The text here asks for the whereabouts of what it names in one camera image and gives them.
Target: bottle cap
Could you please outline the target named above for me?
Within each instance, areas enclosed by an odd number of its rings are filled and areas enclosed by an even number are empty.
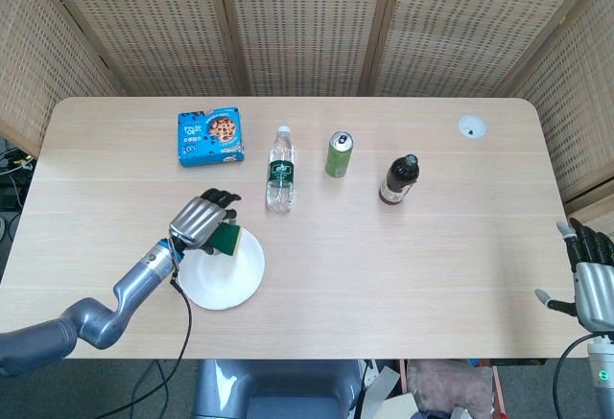
[[[418,157],[410,153],[405,156],[405,163],[407,163],[410,167],[414,167],[418,164]]]

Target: can lid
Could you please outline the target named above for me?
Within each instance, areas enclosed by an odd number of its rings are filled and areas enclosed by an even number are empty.
[[[330,138],[330,145],[336,151],[345,152],[352,149],[354,140],[347,131],[335,131]]]
[[[405,163],[407,163],[410,167],[416,167],[418,165],[418,157],[409,153],[405,156]]]

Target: cookie package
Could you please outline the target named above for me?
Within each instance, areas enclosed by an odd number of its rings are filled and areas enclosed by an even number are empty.
[[[237,107],[209,112],[182,112],[178,121],[178,155],[184,167],[210,165],[245,158]]]

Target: green label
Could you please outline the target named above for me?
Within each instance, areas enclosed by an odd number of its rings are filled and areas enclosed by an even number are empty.
[[[269,164],[269,181],[293,182],[295,164],[287,160],[274,160]]]

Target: dark glass bottle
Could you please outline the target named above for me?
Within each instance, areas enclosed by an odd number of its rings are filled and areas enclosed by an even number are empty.
[[[380,199],[388,205],[398,205],[418,179],[418,157],[412,153],[392,162],[380,186]]]

